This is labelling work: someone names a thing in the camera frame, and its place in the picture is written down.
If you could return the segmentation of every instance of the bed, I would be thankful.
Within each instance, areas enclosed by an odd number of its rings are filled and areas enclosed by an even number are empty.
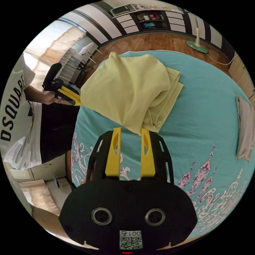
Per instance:
[[[255,166],[236,159],[238,118],[236,96],[249,102],[241,88],[218,68],[194,57],[171,51],[127,52],[121,57],[151,54],[166,67],[181,72],[184,87],[159,135],[173,162],[175,185],[193,202],[198,223],[194,238],[216,228],[235,208]],[[71,152],[72,182],[86,178],[89,156],[98,137],[120,125],[81,106]],[[121,180],[139,180],[141,138],[121,131]]]

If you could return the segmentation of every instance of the qr code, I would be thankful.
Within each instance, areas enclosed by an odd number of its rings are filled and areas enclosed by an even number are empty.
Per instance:
[[[120,237],[120,249],[122,250],[132,250],[132,249],[142,249],[143,242],[141,236],[121,236]]]

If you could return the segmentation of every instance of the white towel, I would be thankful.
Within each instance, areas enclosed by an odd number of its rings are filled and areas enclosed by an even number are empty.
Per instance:
[[[255,143],[255,110],[240,96],[236,97],[239,141],[236,157],[250,161]]]

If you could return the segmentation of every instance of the green fan base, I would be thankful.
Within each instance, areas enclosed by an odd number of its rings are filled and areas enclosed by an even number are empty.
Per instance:
[[[202,45],[200,45],[200,47],[197,47],[194,41],[187,41],[187,44],[194,50],[197,50],[202,53],[208,53],[208,50],[205,47],[203,47]]]

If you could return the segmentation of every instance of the white chair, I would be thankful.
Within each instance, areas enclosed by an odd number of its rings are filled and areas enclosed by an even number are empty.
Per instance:
[[[93,43],[93,42],[91,42],[91,43],[88,44],[87,46],[83,47],[83,48],[81,49],[81,51],[79,52],[79,54],[80,54],[81,56],[86,55],[91,61],[93,61],[93,62],[96,64],[96,62],[90,57],[91,55],[90,55],[90,56],[87,55],[87,54],[89,54],[89,51],[90,51],[92,48],[94,48],[95,50],[97,50],[98,52],[100,52],[100,53],[103,55],[103,53],[102,53],[101,51],[99,51],[97,48],[94,47],[94,43]]]

